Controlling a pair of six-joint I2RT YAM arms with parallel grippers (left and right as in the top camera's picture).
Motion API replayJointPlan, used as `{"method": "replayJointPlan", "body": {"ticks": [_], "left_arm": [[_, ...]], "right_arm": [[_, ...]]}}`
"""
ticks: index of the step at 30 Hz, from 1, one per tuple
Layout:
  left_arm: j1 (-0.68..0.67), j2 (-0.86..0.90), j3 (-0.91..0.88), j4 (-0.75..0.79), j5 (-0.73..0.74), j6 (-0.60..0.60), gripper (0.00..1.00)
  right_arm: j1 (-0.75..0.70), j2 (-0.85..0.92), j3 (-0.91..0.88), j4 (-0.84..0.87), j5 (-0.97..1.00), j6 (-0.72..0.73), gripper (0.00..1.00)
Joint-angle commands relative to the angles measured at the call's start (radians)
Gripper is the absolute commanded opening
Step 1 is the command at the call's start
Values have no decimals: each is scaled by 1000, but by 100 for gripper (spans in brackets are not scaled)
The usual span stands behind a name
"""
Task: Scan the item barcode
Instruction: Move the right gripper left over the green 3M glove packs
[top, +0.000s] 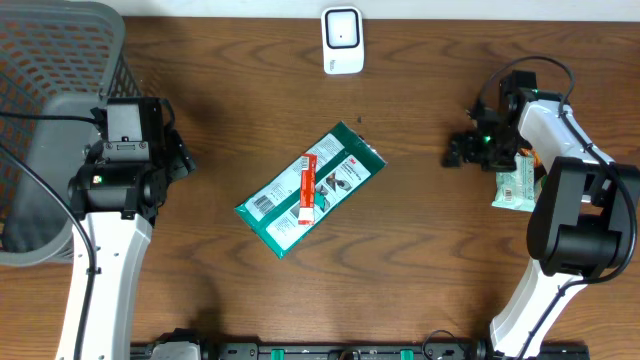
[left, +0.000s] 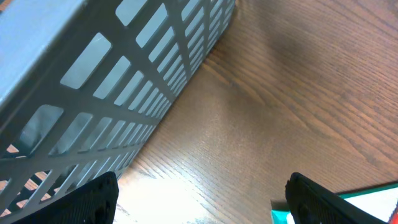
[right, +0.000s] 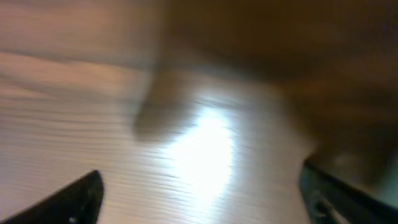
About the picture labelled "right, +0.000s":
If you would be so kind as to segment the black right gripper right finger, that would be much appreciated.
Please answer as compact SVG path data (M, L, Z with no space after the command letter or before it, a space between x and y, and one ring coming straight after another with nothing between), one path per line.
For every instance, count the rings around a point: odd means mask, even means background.
M309 160L299 178L303 202L311 223L397 223L397 209L320 170Z

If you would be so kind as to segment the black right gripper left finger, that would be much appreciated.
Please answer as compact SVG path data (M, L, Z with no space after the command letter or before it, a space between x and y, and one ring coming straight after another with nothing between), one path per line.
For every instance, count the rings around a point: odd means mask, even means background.
M93 170L1 224L96 224L103 197L101 173Z

